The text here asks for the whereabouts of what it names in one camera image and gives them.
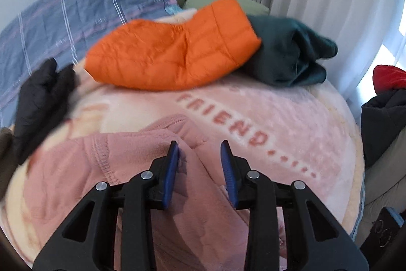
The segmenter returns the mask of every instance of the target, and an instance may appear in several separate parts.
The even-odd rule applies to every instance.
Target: orange garment
[[[183,90],[242,66],[261,44],[236,0],[218,0],[185,23],[136,19],[102,38],[85,69],[98,82],[143,90]]]

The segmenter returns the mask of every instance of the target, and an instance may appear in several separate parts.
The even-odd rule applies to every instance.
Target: black and blue object
[[[279,271],[277,207],[283,208],[288,271],[368,271],[368,262],[340,223],[302,181],[284,185],[251,170],[221,145],[229,200],[250,209],[244,271]]]
[[[151,209],[165,210],[172,197],[179,147],[155,159],[128,183],[97,183],[76,205],[34,261],[34,271],[113,271],[118,209],[123,208],[121,270],[156,270]]]

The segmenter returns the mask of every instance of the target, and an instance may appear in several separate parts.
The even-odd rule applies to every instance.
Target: pink garment
[[[172,202],[167,211],[151,213],[158,270],[243,270],[248,219],[231,207],[221,187],[220,146],[184,115],[137,133],[68,140],[36,155],[24,198],[41,246],[96,183],[127,182],[165,155],[172,140],[181,151]],[[116,245],[117,270],[119,253]]]

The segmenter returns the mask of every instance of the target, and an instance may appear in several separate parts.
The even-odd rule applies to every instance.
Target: striped blue fabric
[[[118,26],[180,11],[176,0],[38,0],[0,33],[0,126],[13,123],[21,84],[46,59],[78,63]]]

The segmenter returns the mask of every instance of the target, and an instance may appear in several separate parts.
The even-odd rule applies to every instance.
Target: red garment
[[[378,65],[372,75],[376,94],[406,88],[406,71],[395,66]]]

